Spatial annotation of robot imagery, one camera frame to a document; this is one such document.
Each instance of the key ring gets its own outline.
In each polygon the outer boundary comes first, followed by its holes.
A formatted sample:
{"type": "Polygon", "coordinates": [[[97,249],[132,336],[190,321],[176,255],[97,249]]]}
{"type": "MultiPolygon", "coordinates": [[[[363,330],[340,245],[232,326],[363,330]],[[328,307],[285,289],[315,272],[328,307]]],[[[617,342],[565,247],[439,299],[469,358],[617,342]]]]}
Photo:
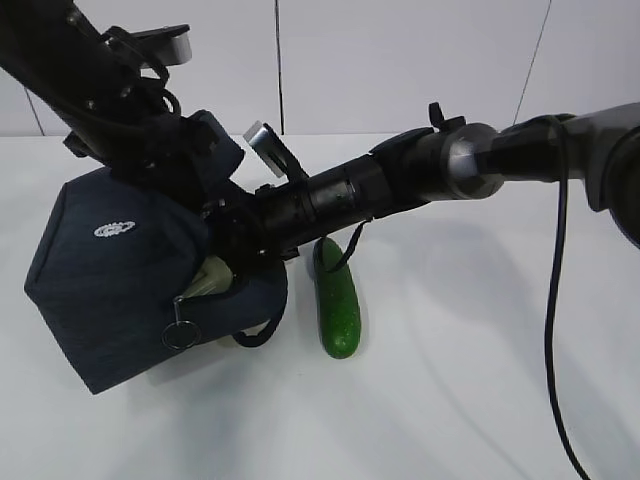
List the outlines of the key ring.
{"type": "Polygon", "coordinates": [[[162,343],[171,350],[182,351],[195,346],[202,339],[200,327],[188,320],[182,320],[180,304],[184,297],[178,296],[173,299],[173,310],[176,321],[167,325],[162,332],[162,343]]]}

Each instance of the black tube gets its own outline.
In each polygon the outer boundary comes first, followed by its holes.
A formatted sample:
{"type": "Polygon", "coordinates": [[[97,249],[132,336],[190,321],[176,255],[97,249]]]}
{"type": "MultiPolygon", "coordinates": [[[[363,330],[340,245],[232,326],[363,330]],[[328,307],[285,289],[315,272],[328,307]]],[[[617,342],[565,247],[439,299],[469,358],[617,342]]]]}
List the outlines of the black tube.
{"type": "Polygon", "coordinates": [[[515,127],[498,135],[482,156],[484,168],[508,181],[557,181],[557,147],[549,142],[549,127],[515,127]]]}
{"type": "Polygon", "coordinates": [[[280,252],[382,215],[393,196],[371,155],[319,175],[256,194],[270,248],[280,252]]]}
{"type": "Polygon", "coordinates": [[[488,125],[463,125],[453,132],[422,137],[399,163],[405,188],[424,201],[478,200],[497,192],[504,178],[483,170],[482,152],[496,131],[488,125]]]}

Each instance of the white table surface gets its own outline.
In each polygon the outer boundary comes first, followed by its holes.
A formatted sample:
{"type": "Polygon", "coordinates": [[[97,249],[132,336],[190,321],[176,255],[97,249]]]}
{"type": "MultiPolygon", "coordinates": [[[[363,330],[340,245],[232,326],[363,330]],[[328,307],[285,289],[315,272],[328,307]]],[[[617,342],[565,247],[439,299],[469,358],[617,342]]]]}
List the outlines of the white table surface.
{"type": "MultiPolygon", "coordinates": [[[[382,138],[286,141],[313,173],[382,138]]],[[[265,347],[214,342],[94,397],[22,292],[60,186],[94,167],[59,138],[0,139],[0,478],[577,478],[544,384],[555,186],[507,185],[367,227],[351,262],[364,322],[352,359],[322,349],[303,258],[265,347]]],[[[253,155],[236,178],[271,181],[253,155]]],[[[640,255],[571,187],[561,404],[594,480],[637,478],[640,255]]]]}

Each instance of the black strap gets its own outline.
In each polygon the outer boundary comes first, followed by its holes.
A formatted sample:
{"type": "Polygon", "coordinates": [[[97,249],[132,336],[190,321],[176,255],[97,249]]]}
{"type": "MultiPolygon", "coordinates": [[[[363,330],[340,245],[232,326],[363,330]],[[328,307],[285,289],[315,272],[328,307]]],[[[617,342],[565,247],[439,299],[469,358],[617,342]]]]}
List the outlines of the black strap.
{"type": "Polygon", "coordinates": [[[120,27],[111,27],[103,37],[113,37],[116,39],[121,45],[125,46],[129,50],[129,53],[134,56],[136,62],[140,65],[146,63],[149,68],[158,75],[158,83],[162,86],[161,88],[164,88],[167,85],[167,82],[169,81],[169,69],[162,64],[155,53],[145,48],[140,40],[120,27]]]}
{"type": "Polygon", "coordinates": [[[362,222],[360,225],[358,225],[358,227],[353,232],[353,235],[351,235],[351,240],[349,240],[349,245],[347,245],[347,249],[345,250],[344,254],[342,255],[342,257],[340,257],[340,260],[338,260],[338,263],[336,263],[333,267],[329,269],[326,267],[324,263],[324,241],[326,240],[327,237],[322,237],[320,240],[318,240],[318,242],[320,243],[320,246],[318,248],[318,263],[320,264],[320,266],[325,272],[336,273],[338,270],[340,270],[342,267],[344,267],[347,264],[351,256],[356,251],[356,247],[358,246],[358,240],[360,240],[360,236],[362,235],[364,226],[367,223],[371,223],[372,221],[373,221],[373,218],[369,218],[364,222],[362,222]]]}
{"type": "Polygon", "coordinates": [[[284,307],[280,310],[274,318],[269,320],[269,323],[258,333],[257,335],[247,335],[244,332],[238,332],[233,334],[233,339],[238,345],[245,348],[258,348],[269,341],[273,334],[280,325],[280,320],[284,316],[284,307]]]}

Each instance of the screw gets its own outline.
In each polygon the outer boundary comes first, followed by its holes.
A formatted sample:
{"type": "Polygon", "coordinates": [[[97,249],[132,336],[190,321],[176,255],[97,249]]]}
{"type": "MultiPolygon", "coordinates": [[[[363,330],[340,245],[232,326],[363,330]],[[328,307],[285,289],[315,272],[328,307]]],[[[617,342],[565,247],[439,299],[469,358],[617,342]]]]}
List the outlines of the screw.
{"type": "Polygon", "coordinates": [[[67,15],[67,23],[71,26],[76,26],[82,18],[82,12],[77,8],[72,9],[67,15]]]}

